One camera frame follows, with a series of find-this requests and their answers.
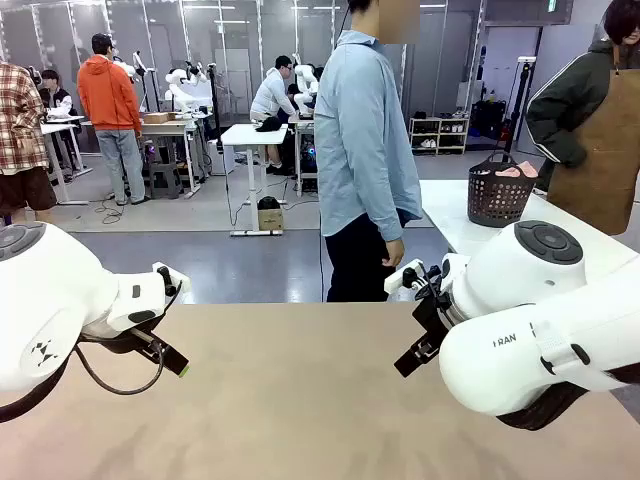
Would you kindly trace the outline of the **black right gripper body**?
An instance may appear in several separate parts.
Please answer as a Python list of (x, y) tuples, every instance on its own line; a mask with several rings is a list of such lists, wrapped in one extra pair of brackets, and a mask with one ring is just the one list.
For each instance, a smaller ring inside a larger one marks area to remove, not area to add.
[(417, 305), (412, 316), (425, 330), (423, 339), (430, 346), (440, 346), (451, 328), (448, 318), (451, 307), (449, 295), (423, 292), (418, 293), (415, 300)]

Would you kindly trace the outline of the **person's right hand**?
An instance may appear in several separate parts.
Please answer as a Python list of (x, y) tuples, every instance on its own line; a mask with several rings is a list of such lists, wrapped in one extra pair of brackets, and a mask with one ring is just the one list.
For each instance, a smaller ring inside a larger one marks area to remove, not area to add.
[(405, 247), (401, 238), (385, 243), (387, 257), (383, 259), (382, 264), (388, 268), (397, 267), (403, 260)]

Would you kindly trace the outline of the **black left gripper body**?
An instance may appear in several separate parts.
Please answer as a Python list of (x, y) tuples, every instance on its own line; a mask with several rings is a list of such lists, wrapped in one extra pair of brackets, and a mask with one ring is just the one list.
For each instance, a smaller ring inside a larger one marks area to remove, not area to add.
[(124, 331), (85, 328), (79, 336), (79, 341), (97, 343), (115, 354), (151, 351), (151, 336), (138, 328)]

